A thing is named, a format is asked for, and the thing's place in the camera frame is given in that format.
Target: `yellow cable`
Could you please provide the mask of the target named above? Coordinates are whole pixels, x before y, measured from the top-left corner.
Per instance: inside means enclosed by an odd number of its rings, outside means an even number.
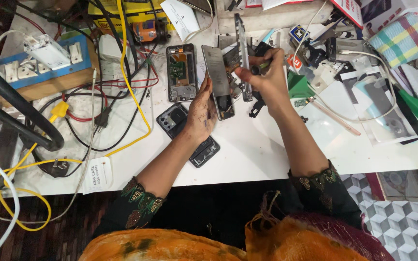
[[[17,165],[15,165],[15,167],[13,167],[13,168],[11,168],[10,170],[9,170],[9,172],[8,172],[8,174],[7,174],[7,176],[10,176],[12,173],[14,173],[14,171],[26,160],[26,158],[28,157],[28,155],[30,155],[30,153],[32,153],[32,151],[35,149],[35,147],[37,146],[38,144],[37,143],[35,143],[35,144],[33,144],[33,146],[28,150],[28,152],[25,154],[25,156],[19,161],[19,163],[17,163]],[[51,219],[51,206],[49,205],[49,202],[42,196],[42,195],[40,195],[40,194],[38,194],[38,193],[36,193],[36,192],[34,192],[34,191],[31,191],[31,190],[28,190],[28,189],[23,189],[23,188],[15,188],[17,191],[23,191],[23,192],[27,192],[27,193],[30,193],[30,194],[32,194],[32,195],[35,195],[35,196],[37,196],[37,197],[39,197],[41,200],[43,200],[43,202],[46,204],[46,207],[48,208],[48,218],[46,219],[46,222],[44,222],[44,224],[41,226],[41,227],[38,227],[38,228],[28,228],[28,227],[26,227],[24,224],[22,224],[22,222],[20,222],[19,220],[17,220],[16,221],[16,223],[21,227],[21,228],[23,228],[23,229],[25,229],[25,230],[27,230],[27,231],[38,231],[38,230],[40,230],[40,229],[42,229],[42,228],[44,228],[47,224],[48,224],[48,222],[49,222],[49,220]],[[3,206],[4,206],[4,208],[6,209],[6,211],[12,216],[12,217],[14,217],[14,212],[12,212],[12,210],[11,210],[11,208],[7,205],[7,203],[6,203],[6,201],[4,200],[4,198],[3,198],[3,195],[2,195],[2,193],[1,193],[1,189],[0,189],[0,201],[1,201],[1,204],[3,204]]]
[[[56,118],[59,117],[59,116],[60,117],[64,117],[66,115],[66,112],[67,112],[68,107],[69,107],[69,105],[67,103],[63,102],[63,101],[60,102],[60,103],[58,103],[51,110],[52,116],[49,119],[49,122],[53,123],[56,120]],[[7,173],[7,176],[10,176],[11,174],[13,174],[16,169],[22,169],[22,168],[26,168],[26,167],[29,166],[29,165],[27,165],[27,166],[20,167],[20,165],[27,159],[28,155],[30,155],[30,153],[32,153],[32,151],[35,149],[35,147],[37,145],[38,145],[37,143],[33,144],[33,146],[28,150],[28,152],[25,154],[25,156],[22,157],[22,159],[19,161],[19,163],[17,163],[17,165],[15,165],[15,167],[13,167],[11,169],[4,170],[4,171],[9,171]],[[51,219],[51,206],[50,206],[49,202],[42,195],[40,195],[40,194],[38,194],[38,193],[36,193],[34,191],[31,191],[31,190],[28,190],[28,189],[24,189],[24,188],[16,188],[16,190],[17,191],[22,191],[22,192],[27,192],[27,193],[30,193],[30,194],[32,194],[34,196],[37,196],[38,198],[40,198],[46,204],[46,207],[48,208],[48,218],[46,218],[46,221],[44,222],[44,224],[41,227],[39,227],[39,228],[28,228],[24,224],[22,224],[22,222],[20,222],[19,220],[17,220],[16,223],[21,228],[23,228],[23,229],[25,229],[27,231],[38,231],[38,230],[44,228],[48,224],[48,222],[50,221],[50,219]],[[12,212],[11,208],[7,205],[6,201],[3,198],[3,195],[1,193],[1,189],[0,189],[0,201],[1,201],[1,204],[3,204],[4,208],[6,209],[6,211],[12,217],[14,217],[14,213]]]
[[[122,69],[122,74],[124,75],[125,83],[127,84],[128,90],[130,91],[131,96],[133,97],[133,100],[135,101],[136,106],[138,107],[138,110],[140,111],[141,117],[143,118],[144,123],[146,123],[146,126],[148,127],[148,133],[145,135],[139,137],[138,139],[132,141],[131,143],[125,145],[122,148],[119,148],[115,151],[112,151],[105,155],[105,157],[109,157],[112,154],[115,154],[123,149],[126,149],[130,147],[131,145],[135,144],[136,142],[146,138],[151,133],[151,127],[149,126],[148,122],[146,121],[146,118],[144,117],[143,111],[141,110],[140,104],[138,104],[138,101],[135,98],[135,95],[133,94],[133,91],[131,90],[130,83],[127,80],[127,76],[125,74],[124,70],[124,59],[125,59],[125,52],[127,51],[127,30],[125,28],[125,17],[124,12],[122,11],[122,3],[121,0],[117,0],[117,8],[119,9],[119,16],[120,16],[120,22],[122,23],[122,32],[124,34],[124,50],[122,51],[122,57],[120,58],[120,68]]]
[[[132,98],[133,98],[133,100],[135,101],[135,104],[136,104],[136,106],[137,106],[137,108],[138,108],[138,110],[140,111],[140,114],[141,114],[141,117],[143,118],[143,121],[144,121],[144,123],[146,124],[146,127],[148,127],[148,133],[146,133],[145,135],[143,135],[143,136],[141,136],[141,137],[139,137],[138,139],[136,139],[136,140],[134,140],[134,141],[132,141],[131,143],[129,143],[129,144],[127,144],[127,145],[125,145],[125,146],[123,146],[123,147],[121,147],[121,148],[119,148],[119,149],[117,149],[117,150],[115,150],[115,151],[112,151],[112,152],[110,152],[110,153],[108,153],[108,154],[106,154],[105,155],[105,157],[109,157],[110,155],[113,155],[113,154],[115,154],[115,153],[117,153],[117,152],[119,152],[119,151],[121,151],[121,150],[124,150],[124,149],[126,149],[126,148],[128,148],[128,147],[130,147],[131,145],[133,145],[133,144],[135,144],[136,142],[138,142],[138,141],[140,141],[140,140],[142,140],[142,139],[144,139],[144,138],[146,138],[150,133],[151,133],[151,127],[149,126],[149,124],[148,124],[148,122],[146,121],[146,118],[144,117],[144,114],[143,114],[143,111],[141,110],[141,107],[140,107],[140,104],[138,103],[138,101],[136,100],[136,97],[135,97],[135,95],[133,94],[133,91],[132,91],[132,89],[131,89],[131,86],[130,86],[130,83],[128,82],[128,80],[127,80],[127,76],[126,76],[126,74],[125,74],[125,69],[124,69],[124,60],[125,60],[125,52],[126,52],[126,50],[127,50],[127,33],[126,33],[126,28],[125,28],[125,17],[124,17],[124,14],[123,14],[123,11],[122,11],[122,4],[121,4],[121,0],[117,0],[117,7],[118,7],[118,9],[119,9],[119,15],[120,15],[120,21],[121,21],[121,24],[122,24],[122,32],[123,32],[123,34],[124,34],[124,50],[122,51],[122,57],[120,58],[120,68],[122,69],[122,74],[124,75],[124,79],[125,79],[125,83],[127,84],[127,87],[128,87],[128,90],[130,91],[130,95],[132,96]],[[54,122],[54,120],[58,117],[58,116],[61,116],[61,117],[63,117],[63,116],[65,116],[65,111],[67,110],[67,108],[65,108],[65,110],[64,110],[64,108],[63,107],[61,107],[61,108],[59,108],[59,107],[55,107],[51,112],[53,113],[53,111],[54,110],[56,110],[56,115],[53,115],[51,118],[50,118],[50,122],[52,123],[52,122]],[[39,164],[43,164],[43,163],[48,163],[48,162],[53,162],[53,161],[55,161],[55,160],[45,160],[45,161],[42,161],[42,162],[38,162],[38,163],[33,163],[33,164],[29,164],[29,165],[26,165],[26,166],[22,166],[22,167],[20,167],[20,165],[27,159],[27,157],[28,157],[28,155],[35,149],[35,147],[37,146],[38,144],[37,143],[35,143],[33,146],[32,146],[32,148],[26,153],[26,155],[20,160],[20,162],[19,163],[17,163],[17,165],[14,167],[14,168],[11,168],[11,169],[5,169],[4,171],[9,171],[8,172],[8,176],[9,175],[11,175],[12,173],[14,173],[14,171],[15,170],[17,170],[17,169],[24,169],[24,168],[28,168],[28,167],[31,167],[31,166],[35,166],[35,165],[39,165]],[[73,159],[60,159],[59,161],[71,161],[71,162],[77,162],[77,163],[83,163],[82,161],[78,161],[78,160],[73,160]],[[32,195],[35,195],[35,196],[37,196],[38,198],[40,198],[41,200],[43,200],[43,202],[46,204],[46,207],[48,208],[48,218],[46,219],[46,221],[44,222],[44,224],[41,226],[41,227],[39,227],[39,228],[28,228],[28,227],[26,227],[24,224],[22,224],[19,220],[17,220],[16,222],[17,222],[17,224],[21,227],[21,228],[23,228],[23,229],[25,229],[25,230],[27,230],[27,231],[38,231],[38,230],[40,230],[40,229],[42,229],[42,228],[44,228],[47,224],[48,224],[48,222],[50,221],[50,219],[51,219],[51,206],[49,205],[49,202],[42,196],[42,195],[40,195],[40,194],[38,194],[38,193],[36,193],[36,192],[34,192],[34,191],[31,191],[31,190],[28,190],[28,189],[23,189],[23,188],[16,188],[16,190],[17,191],[23,191],[23,192],[27,192],[27,193],[30,193],[30,194],[32,194]],[[1,203],[3,204],[3,206],[4,206],[4,208],[6,209],[6,211],[8,211],[8,213],[12,216],[12,217],[14,217],[14,213],[11,211],[11,209],[9,208],[9,206],[7,205],[7,203],[6,203],[6,201],[4,200],[4,198],[3,198],[3,196],[2,196],[2,194],[1,194],[1,190],[0,190],[0,201],[1,201]]]

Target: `hand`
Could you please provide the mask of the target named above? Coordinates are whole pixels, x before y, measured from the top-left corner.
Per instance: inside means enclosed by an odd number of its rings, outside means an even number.
[[[269,70],[263,76],[253,75],[246,68],[236,68],[235,73],[244,82],[253,86],[254,90],[261,93],[265,101],[269,114],[274,116],[284,108],[291,107],[290,97],[288,95],[285,73],[283,71],[283,62],[285,60],[285,51],[283,49],[270,49],[264,57],[249,57],[250,65],[261,65],[272,58]]]
[[[183,132],[198,144],[209,137],[217,121],[217,110],[214,102],[210,99],[211,94],[212,80],[206,71],[199,92],[189,106],[188,119],[183,129]]]

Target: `woman's left hand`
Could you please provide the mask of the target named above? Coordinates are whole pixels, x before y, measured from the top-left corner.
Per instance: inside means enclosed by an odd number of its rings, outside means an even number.
[[[188,119],[183,129],[183,132],[199,143],[209,137],[217,121],[216,106],[211,100],[211,94],[212,80],[206,71],[199,92],[189,106]]]

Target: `yellow box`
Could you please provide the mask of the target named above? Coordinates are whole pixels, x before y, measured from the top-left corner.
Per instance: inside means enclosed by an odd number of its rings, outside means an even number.
[[[117,9],[117,2],[116,0],[100,0],[103,4],[106,11],[118,15],[119,10]],[[154,4],[154,8],[156,9],[157,18],[160,21],[167,22],[167,29],[168,30],[175,30],[175,27],[171,24],[171,21],[164,13],[164,10],[161,8],[160,3],[164,2],[164,0],[152,0]],[[154,12],[152,10],[151,4],[148,3],[128,3],[124,2],[125,13],[127,14],[127,20],[129,23],[133,22],[144,22],[149,20],[154,20]],[[110,29],[109,24],[104,18],[103,13],[99,8],[96,8],[91,3],[88,6],[88,13],[93,17],[96,26]],[[120,24],[119,18],[111,17],[112,23],[115,25],[115,29],[117,32],[122,32],[122,26]]]

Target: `black embroidered sleeve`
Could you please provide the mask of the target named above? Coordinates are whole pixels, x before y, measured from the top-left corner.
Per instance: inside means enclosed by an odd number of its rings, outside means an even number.
[[[288,173],[305,211],[339,218],[361,229],[361,210],[351,198],[332,162],[328,169],[311,177],[293,177]]]
[[[146,192],[133,177],[101,218],[93,238],[113,231],[144,227],[163,202],[164,199]]]

